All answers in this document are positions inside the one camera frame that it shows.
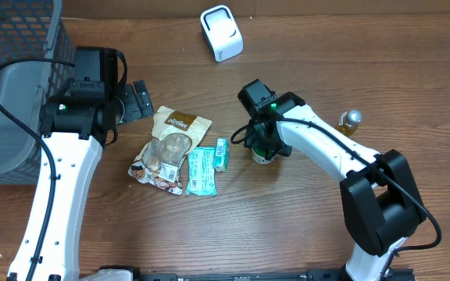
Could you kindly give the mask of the green lid seasoning jar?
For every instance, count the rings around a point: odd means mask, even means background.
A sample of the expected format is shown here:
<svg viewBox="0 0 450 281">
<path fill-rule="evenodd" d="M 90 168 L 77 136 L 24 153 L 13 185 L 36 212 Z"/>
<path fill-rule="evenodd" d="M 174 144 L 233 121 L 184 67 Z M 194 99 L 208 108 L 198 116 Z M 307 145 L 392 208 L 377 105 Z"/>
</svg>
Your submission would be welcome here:
<svg viewBox="0 0 450 281">
<path fill-rule="evenodd" d="M 274 160 L 275 155 L 276 155 L 273 151 L 262 150 L 257 147 L 252 147 L 251 153 L 252 153 L 252 159 L 261 165 L 271 163 Z"/>
</svg>

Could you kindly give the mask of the Kleenex pocket tissue pack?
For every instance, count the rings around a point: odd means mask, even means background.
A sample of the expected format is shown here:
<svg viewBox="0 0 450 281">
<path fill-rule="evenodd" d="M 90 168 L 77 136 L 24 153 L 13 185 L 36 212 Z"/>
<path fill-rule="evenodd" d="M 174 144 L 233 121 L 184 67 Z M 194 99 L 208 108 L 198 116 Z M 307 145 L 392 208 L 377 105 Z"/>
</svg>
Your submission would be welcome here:
<svg viewBox="0 0 450 281">
<path fill-rule="evenodd" d="M 226 172 L 229 162 L 230 149 L 225 137 L 220 137 L 216 141 L 213 168 L 217 172 Z"/>
</svg>

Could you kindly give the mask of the brown white snack bag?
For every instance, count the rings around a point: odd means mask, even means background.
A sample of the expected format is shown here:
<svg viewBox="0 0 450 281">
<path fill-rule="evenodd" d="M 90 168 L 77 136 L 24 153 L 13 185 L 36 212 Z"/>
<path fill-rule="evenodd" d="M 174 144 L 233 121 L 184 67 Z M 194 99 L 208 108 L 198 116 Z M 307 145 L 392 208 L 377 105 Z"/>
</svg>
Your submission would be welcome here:
<svg viewBox="0 0 450 281">
<path fill-rule="evenodd" d="M 128 175 L 139 183 L 181 195 L 180 167 L 211 125 L 211 120 L 201 116 L 159 107 L 153 116 L 151 139 L 135 157 Z"/>
</svg>

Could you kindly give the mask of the mint green wipes pack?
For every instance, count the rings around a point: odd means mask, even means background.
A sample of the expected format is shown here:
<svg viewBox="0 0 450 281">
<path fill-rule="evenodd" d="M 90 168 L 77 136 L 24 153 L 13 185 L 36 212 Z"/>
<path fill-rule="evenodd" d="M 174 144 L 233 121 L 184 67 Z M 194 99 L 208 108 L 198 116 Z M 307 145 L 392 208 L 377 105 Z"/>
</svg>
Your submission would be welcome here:
<svg viewBox="0 0 450 281">
<path fill-rule="evenodd" d="M 188 156 L 189 181 L 186 195 L 216 196 L 215 148 L 196 147 Z"/>
</svg>

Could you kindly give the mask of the yellow dish soap bottle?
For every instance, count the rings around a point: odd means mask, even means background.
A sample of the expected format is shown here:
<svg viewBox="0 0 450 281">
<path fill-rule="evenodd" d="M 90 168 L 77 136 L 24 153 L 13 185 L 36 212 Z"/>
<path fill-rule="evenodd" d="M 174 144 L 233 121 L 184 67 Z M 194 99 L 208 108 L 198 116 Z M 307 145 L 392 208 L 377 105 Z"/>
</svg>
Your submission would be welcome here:
<svg viewBox="0 0 450 281">
<path fill-rule="evenodd" d="M 346 137 L 350 137 L 357 131 L 362 120 L 363 114 L 358 109 L 344 112 L 338 121 L 337 130 Z"/>
</svg>

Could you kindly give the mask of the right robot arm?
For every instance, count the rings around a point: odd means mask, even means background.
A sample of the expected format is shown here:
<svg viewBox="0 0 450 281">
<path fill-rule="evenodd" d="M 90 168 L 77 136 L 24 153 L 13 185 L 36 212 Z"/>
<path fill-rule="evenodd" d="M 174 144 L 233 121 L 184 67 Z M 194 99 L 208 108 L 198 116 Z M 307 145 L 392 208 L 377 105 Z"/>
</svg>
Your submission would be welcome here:
<svg viewBox="0 0 450 281">
<path fill-rule="evenodd" d="M 413 280 L 413 271 L 391 269 L 393 257 L 425 221 L 424 205 L 406 158 L 357 144 L 325 123 L 292 92 L 276 96 L 260 80 L 237 95 L 250 120 L 243 145 L 261 164 L 301 151 L 338 183 L 347 231 L 355 241 L 341 271 L 309 272 L 311 280 Z"/>
</svg>

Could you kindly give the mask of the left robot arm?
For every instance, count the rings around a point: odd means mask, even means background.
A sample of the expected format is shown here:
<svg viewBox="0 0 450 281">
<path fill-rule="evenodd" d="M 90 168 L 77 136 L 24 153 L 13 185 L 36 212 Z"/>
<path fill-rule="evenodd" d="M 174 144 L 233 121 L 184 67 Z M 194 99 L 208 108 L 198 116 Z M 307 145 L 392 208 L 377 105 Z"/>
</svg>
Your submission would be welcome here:
<svg viewBox="0 0 450 281">
<path fill-rule="evenodd" d="M 73 76 L 41 106 L 41 167 L 22 244 L 9 280 L 77 280 L 79 242 L 89 187 L 110 133 L 153 113 L 114 48 L 79 47 Z"/>
</svg>

